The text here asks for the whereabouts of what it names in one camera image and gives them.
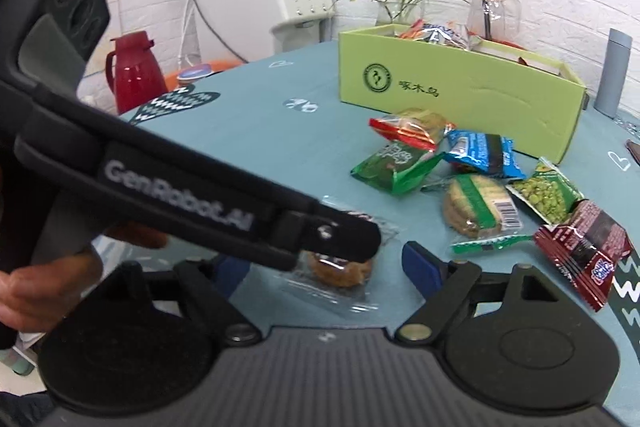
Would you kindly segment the person's left hand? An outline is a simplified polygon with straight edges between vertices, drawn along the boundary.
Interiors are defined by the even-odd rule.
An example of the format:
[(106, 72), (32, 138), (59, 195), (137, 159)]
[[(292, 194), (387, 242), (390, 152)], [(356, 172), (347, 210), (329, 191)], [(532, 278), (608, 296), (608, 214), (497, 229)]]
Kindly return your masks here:
[(49, 332), (102, 275), (103, 262), (91, 245), (45, 265), (3, 272), (1, 323), (21, 333)]

